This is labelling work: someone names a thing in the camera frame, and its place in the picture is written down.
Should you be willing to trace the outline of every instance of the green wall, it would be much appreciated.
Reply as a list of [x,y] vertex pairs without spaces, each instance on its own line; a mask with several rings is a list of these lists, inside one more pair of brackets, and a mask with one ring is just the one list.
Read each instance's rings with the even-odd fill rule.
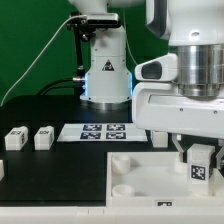
[[[75,9],[67,0],[0,0],[0,100],[72,11]],[[122,10],[110,11],[117,12],[123,20]],[[167,53],[167,42],[158,40],[144,25],[145,6],[126,9],[126,23],[130,47],[138,63]],[[89,44],[83,44],[83,55],[87,69]],[[127,67],[134,72],[129,55]],[[73,33],[64,28],[8,99],[35,95],[52,81],[73,77],[75,71]],[[51,94],[72,94],[72,90]]]

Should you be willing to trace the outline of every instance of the black table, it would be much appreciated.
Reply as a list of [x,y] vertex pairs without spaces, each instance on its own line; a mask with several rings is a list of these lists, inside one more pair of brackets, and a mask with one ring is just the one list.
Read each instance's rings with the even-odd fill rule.
[[[105,206],[107,152],[158,151],[148,142],[69,142],[57,138],[65,123],[131,123],[131,108],[98,111],[85,108],[73,96],[22,96],[0,109],[0,159],[5,177],[0,182],[0,206]],[[50,151],[34,150],[40,127],[55,128]],[[6,151],[4,136],[26,126],[29,140],[22,151]],[[189,138],[183,144],[214,143]],[[175,150],[169,142],[169,151]]]

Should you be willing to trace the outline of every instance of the white block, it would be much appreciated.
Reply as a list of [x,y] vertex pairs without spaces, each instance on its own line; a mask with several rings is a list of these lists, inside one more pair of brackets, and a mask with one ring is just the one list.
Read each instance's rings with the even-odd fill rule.
[[13,128],[5,136],[5,147],[6,150],[21,150],[28,140],[28,129],[27,127]]
[[168,147],[168,133],[161,131],[151,131],[151,140],[154,148]]
[[49,150],[54,141],[54,128],[42,127],[34,137],[35,150]]
[[211,156],[214,146],[194,144],[188,155],[188,190],[205,196],[212,196],[214,175],[211,167]]
[[3,161],[0,160],[0,181],[4,177],[4,167],[3,167]]

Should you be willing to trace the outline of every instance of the black cable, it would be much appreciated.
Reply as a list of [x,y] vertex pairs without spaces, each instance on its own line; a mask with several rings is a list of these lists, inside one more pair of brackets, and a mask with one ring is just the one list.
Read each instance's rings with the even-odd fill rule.
[[55,86],[55,87],[50,87],[48,88],[45,92],[43,92],[43,95],[46,95],[48,92],[55,90],[55,89],[74,89],[74,88],[78,88],[80,86]]
[[55,85],[60,84],[60,83],[64,83],[64,82],[73,82],[73,79],[72,79],[72,78],[59,79],[59,80],[57,80],[57,81],[54,81],[54,82],[52,82],[52,83],[49,83],[49,84],[46,85],[44,88],[42,88],[42,89],[37,93],[37,95],[41,95],[41,94],[43,94],[46,90],[48,90],[50,87],[55,86]]

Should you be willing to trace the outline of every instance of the printed marker sheet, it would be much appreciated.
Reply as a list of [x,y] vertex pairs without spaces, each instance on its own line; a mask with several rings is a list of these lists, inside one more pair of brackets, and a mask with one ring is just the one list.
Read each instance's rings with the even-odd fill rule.
[[138,141],[147,142],[144,130],[131,124],[65,124],[58,142]]

